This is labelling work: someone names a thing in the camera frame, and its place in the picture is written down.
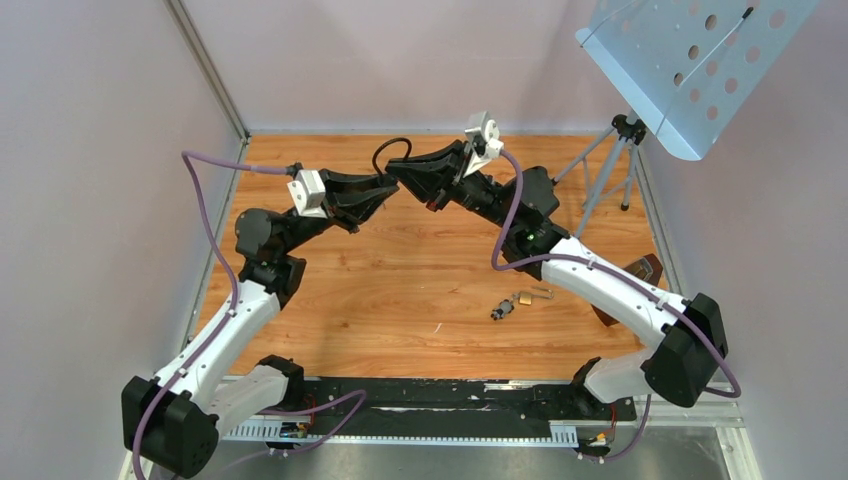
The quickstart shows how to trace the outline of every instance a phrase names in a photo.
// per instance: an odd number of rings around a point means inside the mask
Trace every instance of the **white wall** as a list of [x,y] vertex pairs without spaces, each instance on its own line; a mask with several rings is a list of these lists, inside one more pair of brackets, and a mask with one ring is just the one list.
[[116,478],[121,389],[175,352],[209,251],[179,152],[237,139],[164,2],[0,11],[0,476]]
[[186,0],[253,130],[602,130],[627,107],[574,33],[588,0]]
[[701,162],[648,145],[689,293],[721,304],[768,480],[848,471],[848,4],[817,10]]

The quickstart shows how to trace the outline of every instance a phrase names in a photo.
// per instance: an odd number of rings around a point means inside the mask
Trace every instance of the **wooden tabletop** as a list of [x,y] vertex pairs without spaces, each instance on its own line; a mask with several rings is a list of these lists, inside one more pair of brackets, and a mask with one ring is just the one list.
[[[389,136],[258,136],[247,163],[343,173],[372,173],[374,149]],[[454,136],[412,136],[413,155],[433,152]],[[551,175],[575,158],[591,137],[516,136],[503,138],[524,168],[544,165]],[[612,143],[590,156],[594,178]],[[400,157],[403,145],[389,147]],[[626,175],[626,157],[610,186]],[[512,178],[506,161],[486,173],[501,182]],[[236,216],[251,207],[285,211],[291,205],[288,178],[244,173],[230,212],[222,251],[238,271]],[[575,170],[556,188],[561,206],[554,221],[574,230],[584,200],[582,172]],[[655,252],[638,186],[631,208],[622,212],[620,194],[602,202],[581,240],[599,255],[624,266]],[[231,372],[244,374],[260,358],[294,358],[317,376],[397,376],[435,378],[569,379],[586,360],[635,351],[639,343],[621,325],[605,327],[590,305],[555,288],[553,300],[516,305],[506,319],[489,314],[513,292],[537,284],[517,272],[489,265],[498,229],[455,204],[433,213],[401,189],[384,208],[349,235],[333,228],[296,249],[307,259],[300,290],[285,309],[256,335]],[[216,266],[198,329],[215,313],[230,286]]]

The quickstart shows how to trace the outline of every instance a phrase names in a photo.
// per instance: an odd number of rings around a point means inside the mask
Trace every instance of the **light blue panel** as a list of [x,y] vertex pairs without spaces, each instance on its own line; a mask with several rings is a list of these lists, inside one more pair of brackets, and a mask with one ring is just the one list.
[[848,472],[848,3],[822,0],[702,162],[645,142],[687,293],[721,304],[767,480]]
[[577,40],[669,153],[700,160],[817,4],[599,0]]
[[[164,2],[0,7],[0,477],[117,478],[209,247],[183,148],[238,141]],[[229,172],[200,168],[217,210]]]
[[585,0],[187,0],[253,130],[602,130],[629,108],[574,42]]

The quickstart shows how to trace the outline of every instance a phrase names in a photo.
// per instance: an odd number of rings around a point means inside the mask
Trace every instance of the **hole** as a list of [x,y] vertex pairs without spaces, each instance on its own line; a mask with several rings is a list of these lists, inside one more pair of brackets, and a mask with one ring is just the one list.
[[745,61],[748,62],[748,63],[754,63],[759,59],[760,59],[760,47],[757,47],[756,45],[749,48],[748,51],[745,53]]
[[786,23],[786,10],[780,9],[769,17],[769,27],[780,28]]
[[728,78],[726,82],[724,82],[724,91],[727,93],[733,93],[736,89],[739,88],[739,81],[735,78]]

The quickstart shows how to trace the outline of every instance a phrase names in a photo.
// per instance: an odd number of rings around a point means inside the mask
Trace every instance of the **metal sheet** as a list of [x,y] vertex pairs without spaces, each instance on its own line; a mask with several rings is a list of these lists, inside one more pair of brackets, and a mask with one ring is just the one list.
[[[633,432],[633,429],[621,429],[616,443],[624,445]],[[605,465],[577,460],[564,449],[327,444],[303,456],[262,457],[220,471],[233,461],[261,450],[261,444],[223,442],[204,473],[195,478],[730,478],[721,445],[715,430],[710,428],[651,428],[630,456]]]

